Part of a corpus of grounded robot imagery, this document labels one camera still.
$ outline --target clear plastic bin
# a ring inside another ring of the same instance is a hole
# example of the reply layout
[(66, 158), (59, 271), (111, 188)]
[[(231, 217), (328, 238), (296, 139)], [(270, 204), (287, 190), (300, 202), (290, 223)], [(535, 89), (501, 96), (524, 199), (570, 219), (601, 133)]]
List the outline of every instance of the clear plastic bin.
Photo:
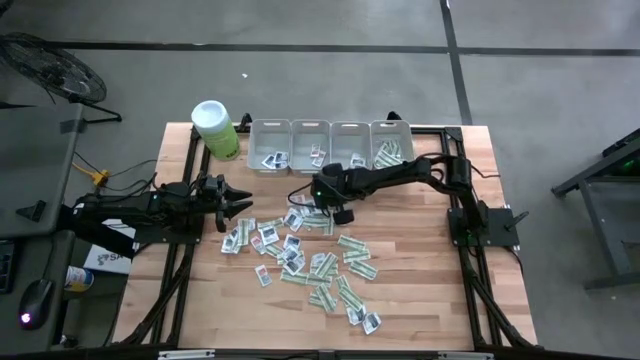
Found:
[(260, 176), (286, 176), (289, 167), (269, 169), (262, 161), (277, 151), (291, 156), (291, 124), (288, 120), (253, 120), (249, 134), (247, 166)]
[(326, 120), (294, 120), (291, 123), (291, 154), (289, 166), (296, 176), (309, 176), (320, 168), (311, 165), (311, 145), (320, 144), (326, 151), (323, 165), (331, 161), (331, 124)]
[(371, 130), (362, 122), (335, 122), (331, 124), (331, 163), (341, 163), (344, 169), (351, 165), (353, 153), (365, 159), (371, 169)]
[(411, 161), (415, 158), (411, 125), (404, 120), (380, 120), (371, 123), (371, 156), (375, 159), (385, 141), (397, 141), (400, 144), (402, 158)]

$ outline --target computer mouse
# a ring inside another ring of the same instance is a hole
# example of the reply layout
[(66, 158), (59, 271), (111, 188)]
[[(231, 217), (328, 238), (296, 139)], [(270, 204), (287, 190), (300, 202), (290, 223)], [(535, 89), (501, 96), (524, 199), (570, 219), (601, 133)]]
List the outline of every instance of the computer mouse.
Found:
[(25, 330), (42, 326), (49, 316), (49, 303), (53, 293), (53, 281), (40, 279), (27, 286), (20, 299), (18, 322)]

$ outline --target wooden table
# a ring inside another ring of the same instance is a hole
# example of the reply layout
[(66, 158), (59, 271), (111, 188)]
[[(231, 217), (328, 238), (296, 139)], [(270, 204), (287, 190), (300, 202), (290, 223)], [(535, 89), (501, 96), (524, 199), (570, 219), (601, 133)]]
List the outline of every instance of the wooden table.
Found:
[[(169, 123), (160, 149), (157, 182), (180, 181), (189, 143), (190, 123)], [(497, 173), (489, 131), (463, 126), (467, 157), (485, 174)], [(241, 135), (242, 154), (231, 162), (212, 160), (210, 174), (224, 174), (229, 184), (253, 193), (254, 205), (238, 217), (258, 221), (282, 217), (286, 195), (308, 178), (258, 178), (246, 167), (248, 136)], [(416, 135), (416, 154), (441, 151), (436, 136)], [(199, 167), (198, 160), (194, 165)], [(504, 204), (499, 178), (474, 173), (478, 196), (490, 207)], [(367, 242), (378, 269), (373, 281), (358, 277), (340, 262), (352, 289), (382, 319), (377, 332), (365, 336), (349, 325), (344, 306), (334, 314), (308, 304), (311, 286), (281, 282), (274, 258), (258, 255), (249, 245), (237, 256), (220, 253), (223, 234), (208, 217), (202, 243), (196, 247), (180, 336), (181, 348), (340, 349), (340, 350), (468, 350), (472, 349), (460, 262), (450, 244), (445, 217), (449, 198), (425, 184), (383, 189), (354, 204), (355, 222), (336, 227), (334, 236), (301, 229), (307, 257), (318, 252), (341, 255), (340, 234)], [(236, 225), (231, 221), (229, 229)], [(283, 239), (288, 228), (280, 230)], [(131, 333), (155, 302), (160, 289), (166, 245), (152, 245), (133, 260), (114, 340)], [(509, 320), (535, 343), (527, 295), (512, 254), (487, 248), (494, 296)], [(254, 267), (265, 264), (273, 284), (262, 288)], [(337, 286), (331, 292), (337, 297)], [(479, 306), (483, 334), (489, 341), (486, 311)], [(169, 314), (173, 313), (172, 305)], [(165, 335), (170, 326), (167, 316)]]

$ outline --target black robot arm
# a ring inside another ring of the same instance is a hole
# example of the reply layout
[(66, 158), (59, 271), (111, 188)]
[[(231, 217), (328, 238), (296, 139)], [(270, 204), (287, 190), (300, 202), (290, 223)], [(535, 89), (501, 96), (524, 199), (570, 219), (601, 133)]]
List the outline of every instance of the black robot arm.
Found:
[(133, 196), (87, 194), (76, 201), (83, 205), (77, 206), (74, 216), (77, 220), (97, 223), (120, 219), (136, 229), (155, 227), (181, 233), (189, 230), (196, 215), (215, 214), (217, 230), (225, 232), (224, 219), (231, 219), (251, 206), (253, 202), (241, 201), (251, 195), (229, 186), (224, 175), (207, 175), (191, 184), (162, 184), (156, 190)]
[[(444, 165), (444, 171), (434, 166)], [(436, 191), (458, 198), (464, 211), (467, 228), (479, 230), (487, 225), (486, 205), (477, 201), (471, 184), (471, 162), (452, 155), (439, 155), (435, 158), (418, 157), (410, 162), (390, 166), (379, 170), (356, 168), (343, 170), (341, 164), (330, 164), (319, 174), (313, 175), (311, 195), (316, 207), (337, 208), (334, 214), (336, 224), (353, 221), (353, 212), (344, 210), (344, 204), (352, 200), (363, 200), (376, 190), (422, 182)], [(438, 179), (434, 174), (441, 174)]]

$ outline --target computer keyboard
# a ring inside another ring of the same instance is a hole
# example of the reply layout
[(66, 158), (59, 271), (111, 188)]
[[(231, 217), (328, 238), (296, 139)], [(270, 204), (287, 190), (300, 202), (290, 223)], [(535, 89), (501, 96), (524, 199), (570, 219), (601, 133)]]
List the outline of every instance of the computer keyboard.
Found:
[(16, 246), (12, 240), (0, 240), (0, 294), (11, 293), (16, 261)]

